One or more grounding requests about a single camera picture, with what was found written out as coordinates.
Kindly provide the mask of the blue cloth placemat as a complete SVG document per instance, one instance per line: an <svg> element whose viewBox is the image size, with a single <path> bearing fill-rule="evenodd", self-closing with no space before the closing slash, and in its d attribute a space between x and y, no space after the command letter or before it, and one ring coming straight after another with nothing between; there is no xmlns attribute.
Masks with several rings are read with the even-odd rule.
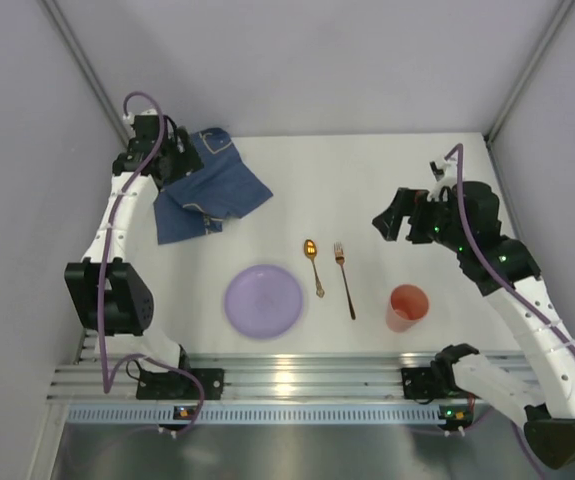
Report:
<svg viewBox="0 0 575 480"><path fill-rule="evenodd" d="M160 245L219 233L273 197L243 163L228 132L209 128L190 135L203 163L197 172L164 187L154 202Z"/></svg>

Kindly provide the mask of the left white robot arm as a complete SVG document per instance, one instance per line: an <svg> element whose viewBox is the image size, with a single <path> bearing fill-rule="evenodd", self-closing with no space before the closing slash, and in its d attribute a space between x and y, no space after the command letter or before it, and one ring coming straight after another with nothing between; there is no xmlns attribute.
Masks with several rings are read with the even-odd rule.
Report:
<svg viewBox="0 0 575 480"><path fill-rule="evenodd" d="M186 370L184 348L154 319L154 295L133 262L144 222L164 187L203 164L188 132L155 110L124 117L132 130L125 152L112 164L108 203L91 245L64 279L82 326L103 333L97 343L101 365L116 355L153 362L154 372Z"/></svg>

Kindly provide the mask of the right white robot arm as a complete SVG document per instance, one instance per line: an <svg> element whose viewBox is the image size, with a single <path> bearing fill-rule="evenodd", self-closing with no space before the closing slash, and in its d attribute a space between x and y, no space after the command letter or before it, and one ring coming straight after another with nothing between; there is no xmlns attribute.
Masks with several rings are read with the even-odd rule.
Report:
<svg viewBox="0 0 575 480"><path fill-rule="evenodd" d="M373 221L384 240L439 244L498 312L520 346L538 385L529 387L469 344L449 345L431 362L445 394L476 395L523 430L547 467L575 462L575 341L556 316L541 271L526 246L501 232L500 201L491 187L467 181L429 191L400 188Z"/></svg>

